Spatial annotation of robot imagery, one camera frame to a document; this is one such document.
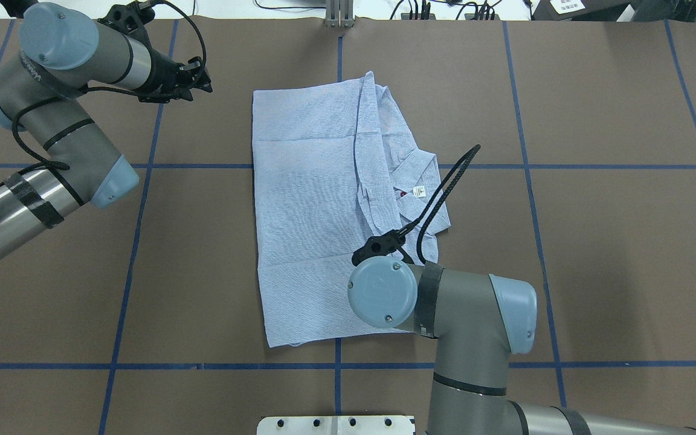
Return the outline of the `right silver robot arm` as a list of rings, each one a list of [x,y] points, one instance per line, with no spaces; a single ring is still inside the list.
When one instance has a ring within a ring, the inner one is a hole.
[[[355,261],[347,296],[371,327],[437,341],[428,434],[696,434],[508,399],[510,357],[530,352],[538,321],[524,281],[375,256]]]

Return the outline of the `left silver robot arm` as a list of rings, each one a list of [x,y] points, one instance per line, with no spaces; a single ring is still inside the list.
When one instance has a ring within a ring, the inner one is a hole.
[[[204,37],[188,14],[200,55],[177,62],[152,46],[146,24],[157,5],[116,4],[91,19],[53,2],[2,2],[22,23],[18,55],[0,66],[0,126],[35,162],[0,182],[0,260],[74,210],[108,207],[139,183],[80,97],[111,92],[166,104],[212,91]]]

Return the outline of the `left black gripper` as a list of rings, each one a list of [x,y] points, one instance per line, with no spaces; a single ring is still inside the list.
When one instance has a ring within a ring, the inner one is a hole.
[[[204,59],[193,57],[177,63],[159,51],[151,51],[152,68],[139,88],[139,102],[193,101],[193,91],[212,93],[213,87]]]

